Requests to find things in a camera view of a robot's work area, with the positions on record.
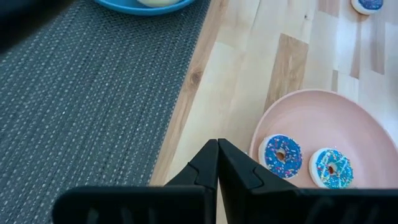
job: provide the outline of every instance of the gray carpet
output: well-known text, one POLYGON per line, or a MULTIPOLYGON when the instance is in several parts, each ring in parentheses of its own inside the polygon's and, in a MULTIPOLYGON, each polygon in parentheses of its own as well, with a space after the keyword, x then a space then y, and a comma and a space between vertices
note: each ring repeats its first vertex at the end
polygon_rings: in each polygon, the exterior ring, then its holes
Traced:
POLYGON ((210 0, 136 17, 78 0, 0 56, 0 222, 78 185, 146 185, 210 0))

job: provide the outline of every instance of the white donut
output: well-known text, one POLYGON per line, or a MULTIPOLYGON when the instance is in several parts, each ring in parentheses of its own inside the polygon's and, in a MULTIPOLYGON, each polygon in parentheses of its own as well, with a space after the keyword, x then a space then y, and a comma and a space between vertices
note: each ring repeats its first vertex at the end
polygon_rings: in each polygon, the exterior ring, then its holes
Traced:
POLYGON ((372 5, 374 7, 374 9, 372 9, 371 7, 364 7, 361 3, 361 0, 351 0, 351 4, 353 5, 354 9, 357 10, 359 13, 364 14, 364 15, 370 15, 373 14, 375 12, 377 12, 378 10, 380 10, 381 6, 382 6, 382 0, 381 3, 378 2, 378 4, 375 3, 375 5, 372 5))
POLYGON ((310 158, 308 169, 314 183, 321 188, 345 189, 354 179, 349 159, 336 149, 322 148, 316 151, 310 158))
POLYGON ((138 0, 141 4, 148 7, 166 7, 178 3, 180 0, 138 0))

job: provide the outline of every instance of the wood grain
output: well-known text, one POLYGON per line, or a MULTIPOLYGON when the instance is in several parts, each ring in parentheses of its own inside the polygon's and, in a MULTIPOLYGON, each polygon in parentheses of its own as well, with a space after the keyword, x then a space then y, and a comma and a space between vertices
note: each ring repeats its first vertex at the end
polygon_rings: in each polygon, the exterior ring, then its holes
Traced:
POLYGON ((265 110, 280 97, 301 89, 307 53, 308 44, 280 35, 265 110))
POLYGON ((367 18, 358 14, 351 7, 350 1, 341 3, 334 69, 355 78, 359 78, 362 21, 367 18))
POLYGON ((190 112, 193 99, 198 90, 200 80, 205 70, 208 57, 216 40, 221 18, 228 5, 228 0, 213 0, 210 3, 203 28, 200 32, 197 46, 193 53, 187 76, 182 85, 170 119, 169 127, 160 148, 157 163, 150 180, 151 185, 165 184, 168 169, 174 157, 178 141, 190 112))
POLYGON ((316 5, 317 0, 287 1, 282 33, 309 43, 316 5))
POLYGON ((336 67, 336 55, 338 55, 336 48, 338 22, 337 18, 324 12, 315 13, 305 65, 304 88, 331 89, 331 74, 336 67))
POLYGON ((338 17, 340 13, 340 1, 345 2, 345 0, 319 0, 318 10, 338 17))
POLYGON ((371 68, 373 71, 384 74, 384 56, 386 46, 386 22, 384 11, 370 17, 371 20, 371 68))

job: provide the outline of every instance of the blue plate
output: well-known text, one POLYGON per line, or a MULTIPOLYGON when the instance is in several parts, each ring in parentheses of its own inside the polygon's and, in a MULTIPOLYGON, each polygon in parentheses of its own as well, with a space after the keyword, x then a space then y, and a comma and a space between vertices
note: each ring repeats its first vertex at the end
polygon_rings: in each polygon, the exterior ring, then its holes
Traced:
POLYGON ((137 0, 95 0, 95 2, 108 9, 137 16, 156 16, 174 12, 191 4, 193 1, 182 0, 171 6, 151 8, 139 3, 137 0))

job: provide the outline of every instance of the blue frosted donut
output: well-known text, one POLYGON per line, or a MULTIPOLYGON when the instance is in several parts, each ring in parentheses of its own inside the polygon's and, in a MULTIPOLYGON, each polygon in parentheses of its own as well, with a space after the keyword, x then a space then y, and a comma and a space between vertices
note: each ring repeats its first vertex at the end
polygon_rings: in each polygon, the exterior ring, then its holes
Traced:
POLYGON ((293 139, 283 134, 275 134, 261 143, 259 162, 278 177, 289 179, 299 172, 303 157, 300 146, 293 139))
POLYGON ((383 6, 383 0, 351 0, 354 9, 364 15, 377 12, 383 6))
POLYGON ((308 167, 312 180, 319 187, 344 189, 354 179, 349 159, 334 149, 319 149, 312 155, 308 167))

